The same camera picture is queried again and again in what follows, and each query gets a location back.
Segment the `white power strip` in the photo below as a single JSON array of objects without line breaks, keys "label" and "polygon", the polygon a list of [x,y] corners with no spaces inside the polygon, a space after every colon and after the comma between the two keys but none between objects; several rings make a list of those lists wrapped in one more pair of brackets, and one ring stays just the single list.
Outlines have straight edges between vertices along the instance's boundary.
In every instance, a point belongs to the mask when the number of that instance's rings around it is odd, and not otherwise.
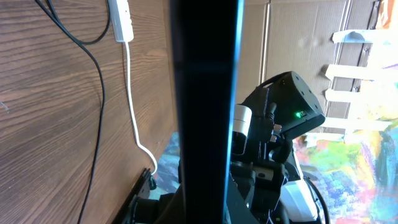
[{"label": "white power strip", "polygon": [[134,39],[128,0],[109,0],[109,12],[116,42]]}]

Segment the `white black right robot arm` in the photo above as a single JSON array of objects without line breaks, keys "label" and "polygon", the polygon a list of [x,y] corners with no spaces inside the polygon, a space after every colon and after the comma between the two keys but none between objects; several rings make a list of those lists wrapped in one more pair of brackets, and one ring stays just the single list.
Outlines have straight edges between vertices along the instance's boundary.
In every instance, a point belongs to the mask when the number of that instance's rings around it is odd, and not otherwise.
[{"label": "white black right robot arm", "polygon": [[294,138],[325,122],[320,104],[295,72],[276,75],[236,105],[231,150],[221,159],[185,154],[180,187],[153,202],[139,202],[138,223],[210,222],[210,203],[224,200],[226,223],[329,223],[325,200],[302,174]]}]

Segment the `Samsung Galaxy smartphone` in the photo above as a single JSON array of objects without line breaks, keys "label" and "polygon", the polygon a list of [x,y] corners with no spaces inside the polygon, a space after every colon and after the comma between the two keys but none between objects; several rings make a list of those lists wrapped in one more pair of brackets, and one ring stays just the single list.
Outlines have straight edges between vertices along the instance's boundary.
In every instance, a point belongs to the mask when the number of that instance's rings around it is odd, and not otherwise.
[{"label": "Samsung Galaxy smartphone", "polygon": [[171,1],[185,221],[226,212],[243,0]]}]

